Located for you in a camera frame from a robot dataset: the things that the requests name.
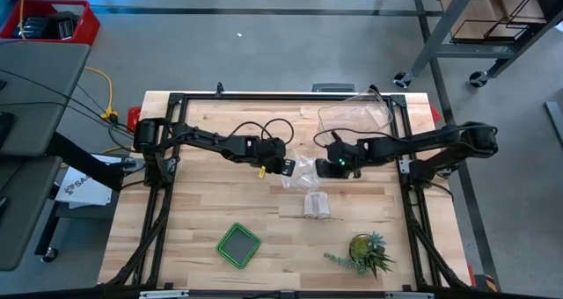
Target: concrete floor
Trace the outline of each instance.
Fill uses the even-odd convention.
[[[158,7],[414,9],[413,0],[89,1]],[[439,8],[435,0],[425,0],[425,5],[427,10]],[[129,107],[142,103],[145,91],[211,91],[217,81],[228,91],[310,91],[315,83],[339,82],[403,92],[390,84],[391,78],[410,67],[423,45],[417,18],[109,14],[98,18],[101,28],[87,63],[112,77],[114,108],[123,118]],[[491,60],[440,62],[457,122],[480,120],[499,128],[499,153],[486,161],[472,160],[469,166],[505,292],[563,296],[563,229],[558,225],[563,150],[542,107],[546,100],[563,105],[562,55],[563,33],[551,31],[500,78],[479,90],[464,82],[473,71],[490,67]],[[84,73],[80,84],[106,105],[103,78]],[[438,106],[429,69],[409,91],[428,93]],[[91,105],[79,90],[73,97]],[[113,146],[103,128],[70,110],[59,132],[92,152]],[[457,218],[468,261],[479,271],[455,177],[450,185],[458,197]],[[0,273],[0,293],[95,284],[110,224],[63,220],[54,241],[59,258],[40,263],[30,247],[15,272]]]

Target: green square container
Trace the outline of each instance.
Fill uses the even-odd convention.
[[[260,246],[260,239],[242,224],[235,223],[221,239],[216,249],[236,268],[243,269],[258,250],[258,246]]]

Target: butcher block tabletop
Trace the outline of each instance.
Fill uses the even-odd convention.
[[[141,118],[164,117],[169,91],[148,91]],[[413,133],[434,129],[425,93],[405,94]],[[274,118],[289,120],[295,137],[288,145],[308,157],[325,157],[312,137],[318,131],[318,109],[325,101],[190,100],[186,122],[190,126],[227,135],[238,124],[255,120],[265,124]],[[402,125],[398,119],[399,131]],[[267,127],[274,136],[288,140],[283,122]],[[260,135],[260,128],[244,126],[238,135]],[[436,151],[419,154],[425,159]],[[158,283],[175,288],[225,290],[401,290],[415,288],[413,264],[395,163],[362,169],[360,179],[323,179],[318,191],[328,193],[331,216],[325,220],[303,218],[304,193],[286,191],[279,175],[260,179],[259,169],[233,164],[219,154],[182,146],[172,206],[166,229]],[[128,176],[124,184],[143,179]],[[447,183],[435,179],[443,186]],[[458,277],[470,282],[464,248],[452,200],[439,188],[425,191],[437,250]],[[121,192],[99,282],[109,281],[138,246],[149,188],[130,186]],[[216,246],[233,223],[244,225],[261,244],[244,269],[221,257]],[[348,243],[358,234],[382,234],[385,253],[395,261],[392,272],[360,276],[326,259],[325,252],[347,258]],[[430,281],[427,255],[419,243],[421,261]],[[154,243],[147,252],[148,277]]]

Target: potted plant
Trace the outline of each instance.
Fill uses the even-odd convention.
[[[384,272],[391,272],[389,262],[394,261],[385,254],[384,237],[376,232],[373,234],[360,234],[352,238],[348,247],[350,258],[343,259],[329,253],[325,253],[325,257],[337,263],[340,266],[355,268],[360,275],[366,274],[368,269],[371,270],[377,279],[377,269]]]

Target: red bin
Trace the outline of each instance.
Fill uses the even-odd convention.
[[[19,25],[19,5],[20,1],[14,6],[10,16],[6,20],[2,31],[0,31],[0,39],[13,39],[11,34]],[[72,37],[66,40],[57,39],[29,39],[29,41],[55,42],[55,43],[81,43],[92,46],[98,34],[99,21],[90,9],[88,1],[43,1],[43,0],[24,0],[24,17],[30,15],[48,15],[57,13],[54,4],[82,5],[84,11],[78,20],[77,27]]]

